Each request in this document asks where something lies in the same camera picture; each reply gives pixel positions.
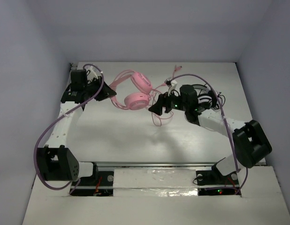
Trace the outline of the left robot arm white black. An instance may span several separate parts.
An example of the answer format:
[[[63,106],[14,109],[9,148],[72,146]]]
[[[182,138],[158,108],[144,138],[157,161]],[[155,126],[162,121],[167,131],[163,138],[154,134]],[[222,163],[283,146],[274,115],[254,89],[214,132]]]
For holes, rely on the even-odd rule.
[[[102,101],[114,97],[104,80],[103,71],[93,64],[70,72],[70,82],[60,104],[58,118],[44,131],[51,132],[43,147],[40,140],[34,149],[34,164],[42,181],[75,181],[79,177],[79,162],[68,143],[85,106],[92,100]]]

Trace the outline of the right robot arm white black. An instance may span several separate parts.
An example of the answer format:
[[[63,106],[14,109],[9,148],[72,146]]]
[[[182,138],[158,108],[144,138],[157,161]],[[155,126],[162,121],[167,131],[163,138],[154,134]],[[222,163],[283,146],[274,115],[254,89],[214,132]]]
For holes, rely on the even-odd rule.
[[[170,90],[159,94],[149,111],[161,116],[172,110],[183,111],[186,120],[202,128],[217,132],[229,139],[232,155],[216,162],[210,170],[198,172],[195,183],[223,185],[232,175],[255,166],[272,152],[272,146],[261,125],[256,120],[249,122],[226,118],[219,112],[222,101],[217,92],[207,85],[183,85],[179,91]]]

